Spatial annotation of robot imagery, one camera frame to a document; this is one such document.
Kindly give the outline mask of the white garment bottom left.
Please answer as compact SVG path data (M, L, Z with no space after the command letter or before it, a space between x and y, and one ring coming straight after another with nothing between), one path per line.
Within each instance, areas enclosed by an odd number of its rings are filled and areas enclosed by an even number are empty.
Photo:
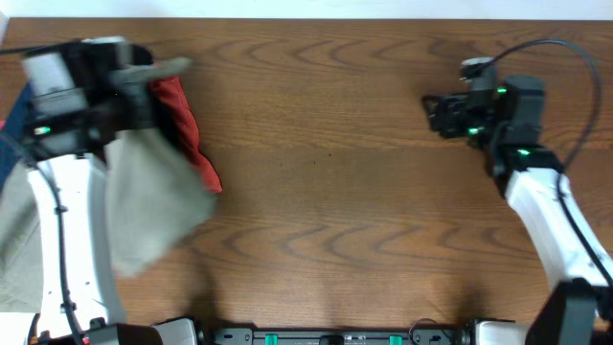
M34 339L38 313L2 312L1 345L27 345Z

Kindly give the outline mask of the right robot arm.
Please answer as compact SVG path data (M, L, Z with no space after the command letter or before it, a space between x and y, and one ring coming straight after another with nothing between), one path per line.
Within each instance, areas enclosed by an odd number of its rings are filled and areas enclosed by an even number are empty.
M577 205L556 154L540 145L545 84L511 75L483 74L466 92L425 95L420 102L431 130L465 137L487 159L499 193L526 227L551 288L529 326L476 319L453 335L455 344L609 344L612 259Z

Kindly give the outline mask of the red orange shorts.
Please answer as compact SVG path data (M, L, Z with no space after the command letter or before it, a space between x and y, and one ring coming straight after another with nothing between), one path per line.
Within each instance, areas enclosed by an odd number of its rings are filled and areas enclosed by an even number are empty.
M170 77L152 81L148 89L154 97L156 120L163 135L197 171L203 185L210 192L220 194L221 180L200 150L200 131L180 79Z

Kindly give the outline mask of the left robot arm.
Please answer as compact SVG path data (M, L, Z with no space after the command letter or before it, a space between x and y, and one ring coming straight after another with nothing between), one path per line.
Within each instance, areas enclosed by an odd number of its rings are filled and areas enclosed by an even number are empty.
M188 67L176 57L137 64L120 36L33 49L32 90L19 148L29 166L42 244L43 296L31 344L198 344L190 317L130 325L111 268L102 148L123 129L154 126L148 84Z

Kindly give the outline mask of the navy blue shorts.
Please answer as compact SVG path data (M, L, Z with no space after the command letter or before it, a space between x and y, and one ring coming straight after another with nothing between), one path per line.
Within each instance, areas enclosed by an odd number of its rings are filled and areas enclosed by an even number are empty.
M10 174L23 159L22 149L18 149L15 145L23 134L28 103L32 96L32 88L27 83L1 127L1 189L4 189Z

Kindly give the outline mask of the black shorts white stripe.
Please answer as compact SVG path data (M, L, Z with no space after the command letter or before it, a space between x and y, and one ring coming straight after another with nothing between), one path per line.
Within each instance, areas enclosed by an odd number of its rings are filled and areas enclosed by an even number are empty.
M152 53L142 46L122 41L115 44L115 51L117 62L122 68L127 68L131 65L140 66L153 64Z

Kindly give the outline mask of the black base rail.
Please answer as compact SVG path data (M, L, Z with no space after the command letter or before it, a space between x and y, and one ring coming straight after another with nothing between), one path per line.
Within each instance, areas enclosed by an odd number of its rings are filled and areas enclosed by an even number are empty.
M252 330L226 328L212 331L215 345L469 345L474 336L434 324L400 331L365 330Z

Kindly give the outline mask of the khaki cotton shorts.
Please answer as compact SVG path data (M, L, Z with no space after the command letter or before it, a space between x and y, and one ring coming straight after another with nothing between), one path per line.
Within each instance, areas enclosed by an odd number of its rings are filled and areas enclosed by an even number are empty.
M136 276L214 213L215 195L156 129L126 130L104 149L114 269ZM27 169L1 160L1 310L37 312L43 290L39 221Z

